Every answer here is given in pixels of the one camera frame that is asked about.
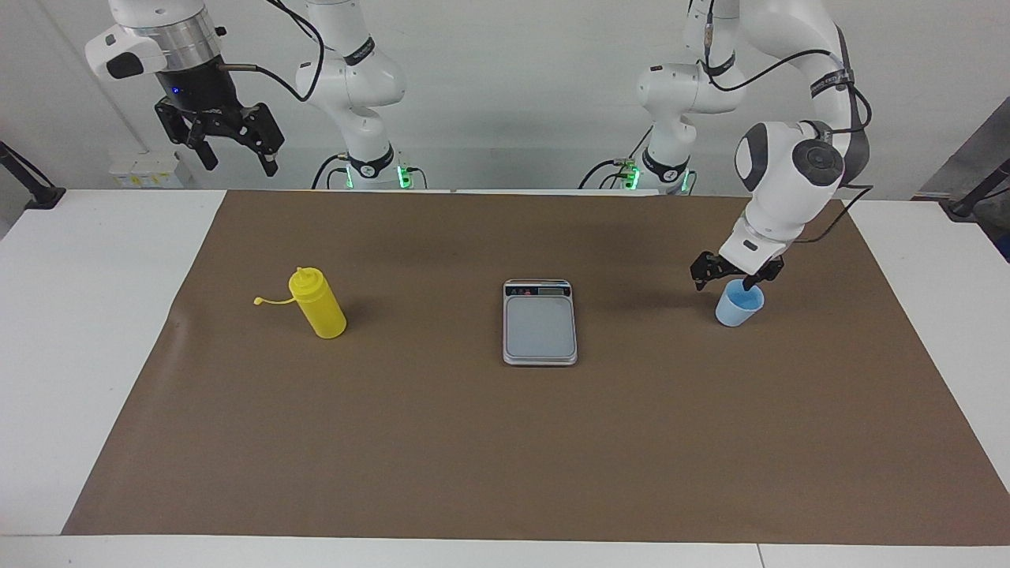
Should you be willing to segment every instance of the white tabletop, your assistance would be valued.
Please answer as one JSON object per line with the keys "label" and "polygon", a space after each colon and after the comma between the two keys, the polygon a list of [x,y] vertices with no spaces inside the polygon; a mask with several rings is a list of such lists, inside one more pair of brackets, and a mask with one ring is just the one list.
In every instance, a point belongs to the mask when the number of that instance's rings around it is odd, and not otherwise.
{"label": "white tabletop", "polygon": [[[0,537],[0,566],[1010,566],[1010,547],[52,537],[223,195],[72,191],[0,241],[0,534],[38,535]],[[1010,487],[1010,266],[931,203],[864,202],[852,215]]]}

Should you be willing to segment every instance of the yellow bottle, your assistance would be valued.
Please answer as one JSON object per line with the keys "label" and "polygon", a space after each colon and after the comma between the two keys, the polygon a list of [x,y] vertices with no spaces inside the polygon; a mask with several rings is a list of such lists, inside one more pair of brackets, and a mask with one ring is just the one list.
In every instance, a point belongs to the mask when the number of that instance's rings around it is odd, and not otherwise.
{"label": "yellow bottle", "polygon": [[343,315],[340,305],[336,303],[333,291],[326,282],[326,277],[315,268],[299,268],[288,280],[288,289],[294,296],[284,302],[272,302],[263,298],[252,301],[256,305],[289,304],[298,302],[302,313],[309,320],[312,329],[324,340],[338,338],[347,328],[347,318]]}

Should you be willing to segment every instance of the brown tablecloth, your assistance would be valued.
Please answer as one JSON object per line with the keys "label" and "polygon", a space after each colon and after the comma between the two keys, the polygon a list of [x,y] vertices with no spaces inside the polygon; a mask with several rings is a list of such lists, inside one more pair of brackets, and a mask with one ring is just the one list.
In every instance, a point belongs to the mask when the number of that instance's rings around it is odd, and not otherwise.
{"label": "brown tablecloth", "polygon": [[[687,268],[744,203],[230,192],[65,534],[1010,545],[849,220],[715,321]],[[343,337],[252,306],[297,266]],[[573,283],[574,368],[502,362],[527,277]]]}

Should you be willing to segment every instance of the blue cup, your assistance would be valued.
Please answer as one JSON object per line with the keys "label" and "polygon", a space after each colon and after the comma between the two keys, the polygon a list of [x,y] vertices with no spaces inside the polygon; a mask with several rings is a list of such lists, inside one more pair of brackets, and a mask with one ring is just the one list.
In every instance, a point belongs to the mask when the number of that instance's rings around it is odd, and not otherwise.
{"label": "blue cup", "polygon": [[765,292],[754,286],[743,289],[743,280],[733,280],[726,284],[715,308],[715,318],[727,327],[736,327],[765,307]]}

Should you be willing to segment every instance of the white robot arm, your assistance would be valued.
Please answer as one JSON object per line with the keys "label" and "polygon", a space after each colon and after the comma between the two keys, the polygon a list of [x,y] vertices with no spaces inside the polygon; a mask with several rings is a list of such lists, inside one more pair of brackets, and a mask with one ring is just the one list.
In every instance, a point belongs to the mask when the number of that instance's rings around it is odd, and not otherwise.
{"label": "white robot arm", "polygon": [[751,201],[719,255],[704,253],[692,266],[699,290],[730,274],[745,274],[749,288],[778,275],[782,254],[806,223],[866,168],[862,95],[844,36],[820,0],[693,0],[688,10],[685,42],[699,61],[653,67],[639,82],[639,98],[655,120],[640,158],[643,174],[654,177],[642,184],[679,185],[695,139],[683,114],[728,112],[739,104],[749,82],[734,66],[738,29],[762,52],[799,69],[811,85],[814,120],[763,122],[740,141],[736,172]]}
{"label": "white robot arm", "polygon": [[260,158],[268,176],[284,144],[270,108],[238,102],[222,69],[218,37],[203,0],[109,0],[116,25],[85,48],[92,71],[109,81],[155,74],[165,97],[155,111],[174,144],[196,151],[208,170],[217,158],[206,136],[229,137]]}
{"label": "white robot arm", "polygon": [[[308,102],[325,112],[343,136],[351,185],[401,187],[399,156],[382,117],[370,107],[403,99],[403,71],[376,46],[365,25],[361,0],[308,0],[308,13],[327,46],[318,86]],[[307,87],[314,75],[314,64],[303,65],[297,75],[299,89]]]}

